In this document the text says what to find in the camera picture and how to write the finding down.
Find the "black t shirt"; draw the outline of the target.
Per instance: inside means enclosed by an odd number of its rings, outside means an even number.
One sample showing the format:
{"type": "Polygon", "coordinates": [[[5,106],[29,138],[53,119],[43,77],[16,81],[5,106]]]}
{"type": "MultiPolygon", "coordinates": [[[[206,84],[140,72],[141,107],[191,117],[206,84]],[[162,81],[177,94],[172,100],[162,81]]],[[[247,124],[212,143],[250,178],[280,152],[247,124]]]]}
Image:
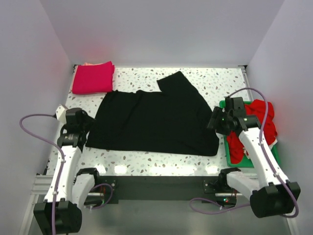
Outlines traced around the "black t shirt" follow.
{"type": "Polygon", "coordinates": [[[212,110],[180,71],[157,81],[159,91],[113,91],[103,98],[87,147],[215,156],[219,138],[207,128],[212,110]]]}

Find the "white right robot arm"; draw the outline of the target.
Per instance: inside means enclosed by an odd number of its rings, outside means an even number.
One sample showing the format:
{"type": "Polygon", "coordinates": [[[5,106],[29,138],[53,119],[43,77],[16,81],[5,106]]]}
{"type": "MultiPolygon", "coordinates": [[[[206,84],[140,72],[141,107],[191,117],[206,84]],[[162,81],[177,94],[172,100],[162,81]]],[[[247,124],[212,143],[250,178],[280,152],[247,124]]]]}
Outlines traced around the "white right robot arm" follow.
{"type": "Polygon", "coordinates": [[[246,149],[257,173],[252,180],[236,167],[222,169],[218,187],[223,192],[232,189],[249,200],[256,217],[284,217],[298,214],[300,186],[291,182],[275,160],[265,140],[262,124],[255,115],[246,113],[241,97],[225,98],[225,106],[215,107],[208,129],[227,136],[234,132],[246,149]]]}

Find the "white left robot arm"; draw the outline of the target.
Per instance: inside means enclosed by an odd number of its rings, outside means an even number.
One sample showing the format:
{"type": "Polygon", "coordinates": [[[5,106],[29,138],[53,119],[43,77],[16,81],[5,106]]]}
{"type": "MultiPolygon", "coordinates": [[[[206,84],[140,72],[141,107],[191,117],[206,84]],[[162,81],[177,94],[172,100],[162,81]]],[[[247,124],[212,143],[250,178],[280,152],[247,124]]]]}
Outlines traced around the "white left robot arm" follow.
{"type": "Polygon", "coordinates": [[[63,105],[58,106],[55,117],[63,124],[57,139],[57,164],[44,201],[33,211],[44,235],[79,232],[88,193],[101,188],[95,167],[77,169],[94,118],[81,108],[63,105]]]}

